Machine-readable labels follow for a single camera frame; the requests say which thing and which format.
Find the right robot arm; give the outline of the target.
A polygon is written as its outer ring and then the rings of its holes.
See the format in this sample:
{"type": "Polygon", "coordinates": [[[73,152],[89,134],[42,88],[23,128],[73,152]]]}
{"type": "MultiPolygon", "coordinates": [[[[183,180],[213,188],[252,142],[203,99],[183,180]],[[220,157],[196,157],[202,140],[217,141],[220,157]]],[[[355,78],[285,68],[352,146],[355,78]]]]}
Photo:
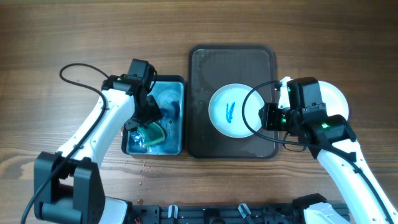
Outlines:
{"type": "Polygon", "coordinates": [[[274,81],[280,96],[258,115],[262,128],[297,138],[336,184],[356,223],[397,223],[397,210],[363,156],[349,125],[348,102],[332,84],[313,77],[274,81]]]}

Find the green yellow sponge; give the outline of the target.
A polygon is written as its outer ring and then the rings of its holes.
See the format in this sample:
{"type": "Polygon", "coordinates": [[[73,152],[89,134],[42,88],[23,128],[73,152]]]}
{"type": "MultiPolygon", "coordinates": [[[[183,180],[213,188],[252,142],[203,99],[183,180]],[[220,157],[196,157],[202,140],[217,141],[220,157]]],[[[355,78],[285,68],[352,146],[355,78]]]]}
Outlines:
{"type": "Polygon", "coordinates": [[[138,126],[137,132],[140,134],[140,146],[150,147],[159,144],[165,140],[164,129],[156,122],[148,125],[138,126]]]}

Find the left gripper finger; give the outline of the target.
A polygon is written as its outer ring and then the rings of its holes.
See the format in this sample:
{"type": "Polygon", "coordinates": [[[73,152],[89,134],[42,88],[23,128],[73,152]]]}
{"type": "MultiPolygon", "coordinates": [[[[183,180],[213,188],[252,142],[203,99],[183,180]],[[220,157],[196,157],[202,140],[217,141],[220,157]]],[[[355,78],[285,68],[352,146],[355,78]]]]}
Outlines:
{"type": "Polygon", "coordinates": [[[162,112],[152,95],[147,96],[147,121],[154,122],[162,119],[162,112]]]}
{"type": "Polygon", "coordinates": [[[136,131],[139,126],[139,123],[134,121],[132,118],[128,119],[124,123],[124,127],[127,131],[136,131]]]}

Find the white plate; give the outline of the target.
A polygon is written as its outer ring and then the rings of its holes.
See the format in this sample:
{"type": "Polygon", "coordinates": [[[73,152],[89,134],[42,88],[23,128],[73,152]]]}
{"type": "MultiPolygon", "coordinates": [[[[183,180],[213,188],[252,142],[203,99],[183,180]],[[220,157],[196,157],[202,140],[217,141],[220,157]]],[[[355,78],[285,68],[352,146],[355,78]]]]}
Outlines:
{"type": "Polygon", "coordinates": [[[208,105],[212,125],[225,136],[246,138],[251,130],[261,128],[259,110],[264,100],[258,92],[249,94],[250,86],[240,83],[225,85],[216,90],[208,105]]]}
{"type": "MultiPolygon", "coordinates": [[[[278,102],[278,109],[284,109],[290,107],[287,82],[291,80],[296,81],[297,79],[284,77],[280,81],[281,86],[279,87],[280,97],[278,102]]],[[[326,104],[327,115],[333,116],[336,114],[340,114],[346,120],[348,120],[349,106],[343,93],[337,87],[328,82],[318,81],[318,83],[320,85],[320,93],[322,95],[322,101],[326,104]]]]}

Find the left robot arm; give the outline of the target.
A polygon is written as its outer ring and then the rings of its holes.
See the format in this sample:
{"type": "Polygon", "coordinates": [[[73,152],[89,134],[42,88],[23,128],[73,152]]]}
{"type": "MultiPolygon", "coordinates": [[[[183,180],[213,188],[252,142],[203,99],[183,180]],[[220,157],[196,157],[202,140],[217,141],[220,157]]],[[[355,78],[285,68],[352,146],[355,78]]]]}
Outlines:
{"type": "Polygon", "coordinates": [[[34,163],[31,209],[39,220],[54,223],[136,223],[132,203],[107,197],[100,166],[118,131],[136,131],[162,117],[150,95],[156,69],[134,59],[126,74],[107,76],[99,100],[78,131],[55,153],[41,152],[34,163]]]}

